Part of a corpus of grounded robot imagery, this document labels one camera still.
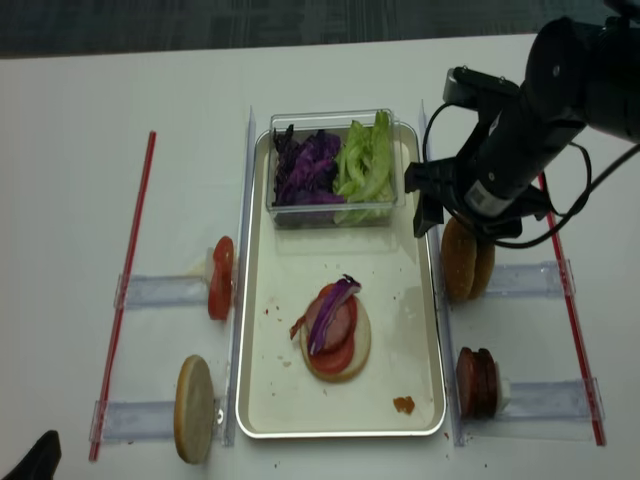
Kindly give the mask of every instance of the gray carpet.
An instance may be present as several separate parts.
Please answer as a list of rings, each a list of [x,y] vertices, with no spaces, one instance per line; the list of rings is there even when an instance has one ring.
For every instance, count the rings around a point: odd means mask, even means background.
[[[0,0],[0,55],[76,55],[535,32],[601,0]]]

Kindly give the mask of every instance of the sauce stain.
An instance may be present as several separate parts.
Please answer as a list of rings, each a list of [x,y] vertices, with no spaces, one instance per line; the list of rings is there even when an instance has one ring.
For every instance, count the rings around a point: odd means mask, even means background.
[[[411,415],[413,409],[416,407],[416,404],[413,402],[413,398],[409,397],[398,397],[393,399],[393,406],[396,407],[398,413],[404,412],[407,415]]]

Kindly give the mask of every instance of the red stick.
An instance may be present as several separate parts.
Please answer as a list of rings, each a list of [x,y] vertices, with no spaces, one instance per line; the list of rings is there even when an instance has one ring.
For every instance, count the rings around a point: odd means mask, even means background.
[[[149,132],[149,141],[147,143],[147,153],[142,167],[142,177],[140,178],[140,188],[138,190],[138,200],[136,201],[136,209],[133,214],[133,222],[131,224],[131,233],[129,234],[129,247],[127,248],[127,256],[124,261],[124,269],[122,270],[122,289],[121,292],[127,291],[131,269],[133,267],[133,256],[136,252],[136,243],[138,242],[138,230],[140,230],[140,219],[142,218],[142,206],[144,197],[147,193],[147,185],[149,183],[149,174],[151,173],[151,161],[153,160],[153,149],[156,144],[156,132]],[[113,316],[113,328],[111,329],[111,340],[109,342],[109,350],[107,352],[107,363],[104,367],[104,376],[102,377],[102,390],[100,392],[100,414],[98,417],[97,438],[102,435],[102,424],[106,402],[109,399],[109,383],[111,381],[111,368],[113,360],[116,356],[116,347],[118,345],[118,337],[120,336],[120,327],[122,326],[122,317],[124,309],[118,308]],[[98,451],[100,450],[100,441],[91,442],[91,450],[89,451],[89,461],[98,460]]]
[[[542,177],[538,177],[538,182],[540,183],[540,188],[542,188]],[[552,212],[549,212],[549,214],[547,215],[547,223],[549,224],[549,228],[554,228],[556,226],[556,217]],[[566,260],[564,256],[564,250],[562,250],[560,236],[556,233],[551,237],[551,240],[553,241],[553,250],[556,254],[556,261],[558,262],[558,267],[560,267],[560,276],[562,278],[562,287],[564,289],[564,299],[567,303],[567,311],[569,312],[569,322],[571,323],[573,342],[575,343],[576,353],[578,354],[580,373],[582,375],[582,379],[586,383],[593,377],[591,375],[591,367],[589,367],[589,359],[587,358],[587,349],[582,338],[582,330],[580,329],[578,307],[576,306],[573,292],[571,291],[569,281],[567,279],[567,272],[564,268],[564,266],[566,265]],[[589,409],[591,410],[592,417],[597,418],[596,416],[599,413],[598,406],[594,398],[593,389],[591,388],[587,388],[587,399],[589,401]],[[602,419],[592,420],[591,426],[593,427],[593,435],[596,439],[596,445],[598,445],[599,447],[605,446],[607,444],[607,440],[604,436],[604,426],[602,425]]]

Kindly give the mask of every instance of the purple cabbage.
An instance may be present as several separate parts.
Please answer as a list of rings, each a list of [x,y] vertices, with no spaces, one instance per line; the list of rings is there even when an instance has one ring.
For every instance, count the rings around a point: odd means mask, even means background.
[[[274,133],[273,141],[278,152],[275,206],[344,203],[344,197],[333,193],[340,137],[318,130],[299,144],[289,125],[285,133]]]
[[[320,312],[318,312],[318,317],[309,334],[310,355],[315,355],[324,348],[327,340],[327,330],[335,318],[335,314],[338,308],[340,308],[340,305],[346,302],[351,295],[358,293],[362,288],[362,285],[349,275],[345,274],[343,277],[344,278],[341,278],[333,285],[329,295],[324,297]]]

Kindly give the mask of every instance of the baking sheet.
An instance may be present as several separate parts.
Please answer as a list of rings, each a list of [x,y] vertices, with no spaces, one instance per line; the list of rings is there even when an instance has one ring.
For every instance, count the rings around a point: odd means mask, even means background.
[[[418,161],[416,134],[401,125],[403,161]],[[413,196],[390,227],[275,230],[265,208],[268,137],[256,145],[250,247],[236,413],[254,438],[429,435],[445,396],[429,258],[413,238]],[[348,273],[371,320],[364,370],[330,384],[306,368],[289,327],[327,283]],[[411,396],[411,415],[393,399]]]

